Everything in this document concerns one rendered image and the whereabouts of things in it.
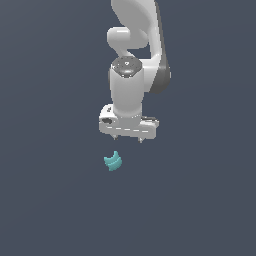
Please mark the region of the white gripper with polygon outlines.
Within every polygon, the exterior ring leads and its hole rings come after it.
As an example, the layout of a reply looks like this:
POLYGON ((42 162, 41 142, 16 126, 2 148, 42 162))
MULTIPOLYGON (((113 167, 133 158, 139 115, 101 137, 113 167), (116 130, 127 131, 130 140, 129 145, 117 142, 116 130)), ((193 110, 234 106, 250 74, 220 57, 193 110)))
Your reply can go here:
POLYGON ((138 115, 125 121, 113 112, 113 105, 107 104, 99 115, 99 131, 111 135, 114 140, 119 136, 136 137, 138 143, 144 139, 154 139, 159 120, 154 117, 138 115))

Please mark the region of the small teal curved object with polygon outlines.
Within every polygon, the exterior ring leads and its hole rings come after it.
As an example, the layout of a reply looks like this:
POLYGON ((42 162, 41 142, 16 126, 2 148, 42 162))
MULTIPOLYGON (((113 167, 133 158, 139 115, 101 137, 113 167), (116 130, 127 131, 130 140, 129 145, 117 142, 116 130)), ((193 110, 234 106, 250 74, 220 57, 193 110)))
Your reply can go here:
POLYGON ((122 165, 122 159, 119 156, 119 153, 115 151, 112 157, 104 158, 104 163, 110 171, 115 171, 122 165))

